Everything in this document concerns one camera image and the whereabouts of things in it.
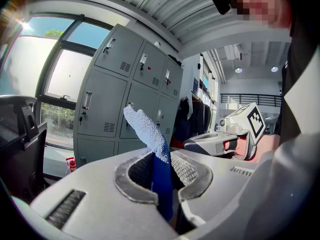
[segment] metal locker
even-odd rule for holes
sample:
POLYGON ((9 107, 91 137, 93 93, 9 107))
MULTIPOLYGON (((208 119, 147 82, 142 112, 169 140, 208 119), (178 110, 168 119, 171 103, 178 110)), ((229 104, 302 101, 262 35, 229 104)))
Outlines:
MULTIPOLYGON (((133 103, 133 109, 135 111, 143 110, 143 112, 152 119, 157 104, 157 93, 141 85, 132 84, 126 101, 127 105, 128 103, 133 103)), ((127 123, 125 117, 122 119, 120 138, 138 138, 135 130, 127 123)))
POLYGON ((119 148, 118 148, 118 155, 146 148, 147 145, 144 144, 142 141, 138 142, 119 142, 119 148))
POLYGON ((103 46, 95 65, 129 77, 144 40, 119 26, 103 46))
POLYGON ((92 70, 79 110, 78 134, 115 137, 126 81, 92 70))
POLYGON ((136 66, 133 79, 159 90, 166 58, 161 51, 150 43, 146 43, 139 63, 136 66))
POLYGON ((172 98, 178 99, 181 88, 183 70, 175 62, 168 59, 166 68, 164 68, 165 78, 162 83, 162 93, 169 95, 172 98))
POLYGON ((160 96, 155 122, 160 124, 159 128, 166 138, 170 138, 173 133, 177 108, 177 102, 160 96))
POLYGON ((109 158, 114 155, 115 143, 113 141, 100 141, 91 139, 77 139, 79 166, 109 158))

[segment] locker handle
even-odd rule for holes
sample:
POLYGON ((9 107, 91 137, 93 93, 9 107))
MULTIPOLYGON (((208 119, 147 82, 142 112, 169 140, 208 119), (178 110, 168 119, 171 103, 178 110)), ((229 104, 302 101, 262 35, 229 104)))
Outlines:
POLYGON ((161 118, 161 114, 162 114, 162 110, 158 110, 158 113, 156 114, 156 122, 160 122, 160 118, 161 118))
MULTIPOLYGON (((134 109, 134 103, 132 103, 132 102, 128 102, 128 106, 127 107, 130 107, 130 108, 132 108, 132 109, 134 109)), ((127 120, 125 120, 125 128, 127 129, 128 128, 128 126, 129 126, 129 123, 128 123, 128 121, 127 120)))
POLYGON ((87 164, 87 158, 86 157, 80 157, 81 164, 87 164))
POLYGON ((142 54, 142 57, 140 59, 140 63, 141 63, 140 70, 144 70, 144 65, 146 64, 147 58, 148 58, 147 54, 145 54, 145 53, 142 54))
POLYGON ((115 39, 114 37, 112 37, 112 38, 106 43, 106 45, 105 45, 102 53, 105 53, 105 51, 108 52, 109 49, 111 49, 111 48, 114 46, 115 42, 116 42, 116 39, 115 39))
POLYGON ((85 92, 85 98, 84 98, 84 101, 83 101, 83 106, 82 106, 82 108, 84 110, 88 110, 89 109, 91 97, 92 97, 92 92, 86 91, 85 92))
POLYGON ((166 85, 168 85, 170 83, 170 80, 169 80, 169 75, 170 75, 170 70, 166 70, 166 73, 165 73, 165 81, 166 81, 166 85))

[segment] tree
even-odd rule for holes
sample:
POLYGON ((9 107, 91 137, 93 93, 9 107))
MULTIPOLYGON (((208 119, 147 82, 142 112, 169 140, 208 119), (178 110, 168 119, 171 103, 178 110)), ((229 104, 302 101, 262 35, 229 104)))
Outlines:
POLYGON ((55 30, 54 28, 51 30, 48 30, 44 33, 45 37, 53 37, 53 38, 59 38, 64 33, 64 31, 55 30))

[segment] pipe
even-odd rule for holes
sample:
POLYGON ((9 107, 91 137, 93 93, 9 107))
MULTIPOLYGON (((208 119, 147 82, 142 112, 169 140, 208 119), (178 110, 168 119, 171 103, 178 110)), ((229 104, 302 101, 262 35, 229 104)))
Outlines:
POLYGON ((219 72, 220 72, 220 75, 221 75, 221 79, 222 79, 221 82, 222 82, 222 84, 225 84, 227 81, 226 81, 224 69, 222 67, 222 64, 221 64, 217 49, 214 49, 212 52, 213 52, 213 56, 214 56, 214 59, 215 59, 215 63, 217 64, 219 72))
POLYGON ((213 66, 214 66, 214 69, 215 69, 215 72, 216 74, 218 75, 221 83, 223 84, 223 78, 222 78, 222 75, 221 75, 221 72, 220 72, 220 69, 219 69, 219 66, 217 64, 217 58, 216 58, 216 55, 215 55, 215 52, 213 50, 209 50, 209 54, 211 55, 211 58, 213 58, 213 66))

